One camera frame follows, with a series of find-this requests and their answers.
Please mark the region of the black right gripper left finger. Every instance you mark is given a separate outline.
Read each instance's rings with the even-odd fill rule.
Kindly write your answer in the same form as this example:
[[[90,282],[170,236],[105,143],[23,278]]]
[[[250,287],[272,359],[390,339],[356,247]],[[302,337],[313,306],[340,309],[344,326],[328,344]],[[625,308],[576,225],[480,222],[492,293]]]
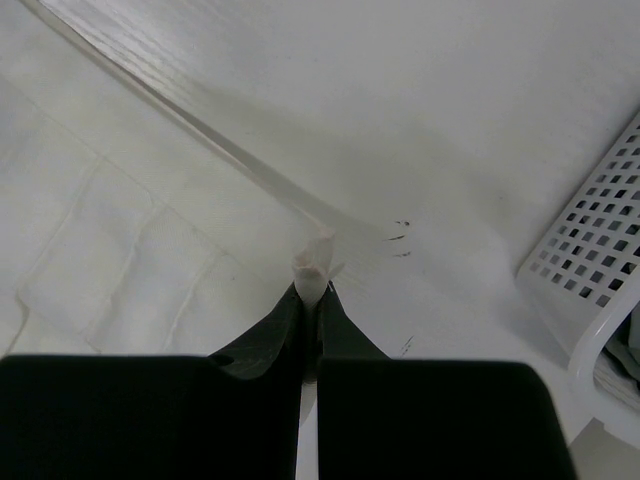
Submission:
[[[203,356],[10,355],[5,479],[291,479],[304,308],[289,289]]]

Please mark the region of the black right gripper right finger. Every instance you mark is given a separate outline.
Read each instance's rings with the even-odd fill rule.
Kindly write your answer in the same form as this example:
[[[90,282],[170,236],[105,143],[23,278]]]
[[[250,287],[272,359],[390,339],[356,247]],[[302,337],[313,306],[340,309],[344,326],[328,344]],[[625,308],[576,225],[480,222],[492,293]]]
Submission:
[[[319,303],[318,470],[323,479],[572,479],[552,398],[528,365],[386,356]]]

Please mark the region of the white pleated skirt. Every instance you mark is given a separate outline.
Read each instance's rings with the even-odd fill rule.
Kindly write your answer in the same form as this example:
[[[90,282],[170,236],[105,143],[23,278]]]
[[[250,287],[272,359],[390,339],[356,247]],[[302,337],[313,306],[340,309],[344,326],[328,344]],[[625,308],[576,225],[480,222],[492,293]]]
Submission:
[[[99,66],[23,1],[1,5],[1,362],[207,356],[289,289],[304,328],[334,236]],[[302,372],[296,471],[318,470]]]

